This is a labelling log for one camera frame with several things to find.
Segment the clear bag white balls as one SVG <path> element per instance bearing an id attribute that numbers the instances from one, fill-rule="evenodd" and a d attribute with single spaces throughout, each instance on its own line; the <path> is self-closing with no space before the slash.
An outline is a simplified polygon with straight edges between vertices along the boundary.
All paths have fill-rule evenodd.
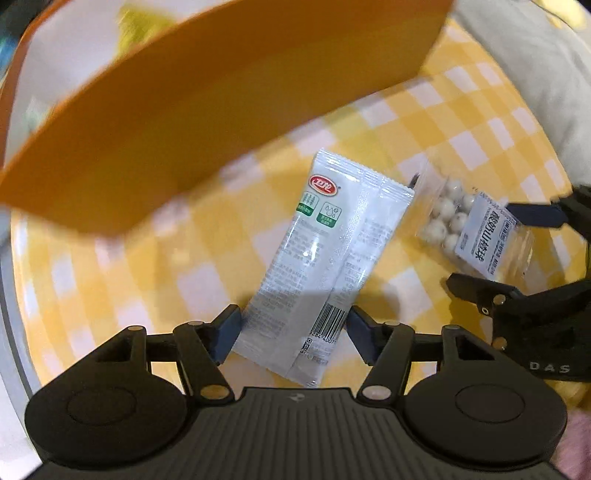
<path id="1" fill-rule="evenodd" d="M 534 236 L 506 206 L 430 161 L 412 187 L 410 228 L 428 251 L 464 274 L 509 284 L 523 279 Z"/>

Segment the yellow checkered tablecloth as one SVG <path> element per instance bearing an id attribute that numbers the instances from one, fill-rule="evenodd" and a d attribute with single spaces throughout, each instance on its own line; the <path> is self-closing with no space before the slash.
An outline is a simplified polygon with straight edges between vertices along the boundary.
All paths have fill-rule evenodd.
<path id="1" fill-rule="evenodd" d="M 78 236 L 14 214 L 17 298 L 40 381 L 125 326 L 168 332 L 245 304 L 320 149 L 401 183 L 426 161 L 438 162 L 504 202 L 542 202 L 570 186 L 518 90 L 449 21 L 422 80 L 356 101 L 238 159 L 123 239 Z"/>

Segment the grey sofa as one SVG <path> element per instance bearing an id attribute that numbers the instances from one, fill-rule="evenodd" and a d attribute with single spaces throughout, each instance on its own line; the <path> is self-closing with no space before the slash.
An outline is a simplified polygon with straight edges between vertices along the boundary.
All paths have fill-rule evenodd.
<path id="1" fill-rule="evenodd" d="M 578 1 L 457 1 L 454 18 L 494 57 L 573 184 L 590 182 L 590 9 Z"/>

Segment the white green-label snack packet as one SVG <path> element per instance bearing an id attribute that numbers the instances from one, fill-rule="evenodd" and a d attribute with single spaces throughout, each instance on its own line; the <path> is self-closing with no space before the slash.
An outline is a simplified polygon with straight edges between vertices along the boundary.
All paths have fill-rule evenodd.
<path id="1" fill-rule="evenodd" d="M 243 312 L 238 355 L 320 385 L 360 289 L 414 199 L 411 188 L 318 151 L 293 220 Z"/>

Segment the pink fluffy rug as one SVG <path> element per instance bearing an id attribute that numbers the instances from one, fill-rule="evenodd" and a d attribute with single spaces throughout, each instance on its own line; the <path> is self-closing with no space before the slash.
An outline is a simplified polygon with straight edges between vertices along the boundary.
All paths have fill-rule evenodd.
<path id="1" fill-rule="evenodd" d="M 571 411 L 556 454 L 558 469 L 570 479 L 590 478 L 590 434 L 590 414 Z"/>

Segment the yellow snack packet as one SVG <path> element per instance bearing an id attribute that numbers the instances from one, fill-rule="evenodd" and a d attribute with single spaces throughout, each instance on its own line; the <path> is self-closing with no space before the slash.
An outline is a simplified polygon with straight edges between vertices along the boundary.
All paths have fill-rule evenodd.
<path id="1" fill-rule="evenodd" d="M 167 13 L 129 2 L 119 9 L 117 22 L 118 55 L 128 53 L 176 24 L 175 19 Z"/>

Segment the orange cardboard box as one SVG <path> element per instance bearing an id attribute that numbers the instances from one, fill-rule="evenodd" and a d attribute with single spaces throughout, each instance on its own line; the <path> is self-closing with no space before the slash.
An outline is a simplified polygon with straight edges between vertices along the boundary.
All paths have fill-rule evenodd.
<path id="1" fill-rule="evenodd" d="M 448 1 L 161 1 L 115 56 L 117 1 L 55 1 L 1 90 L 1 202 L 116 236 L 230 161 L 415 77 Z"/>

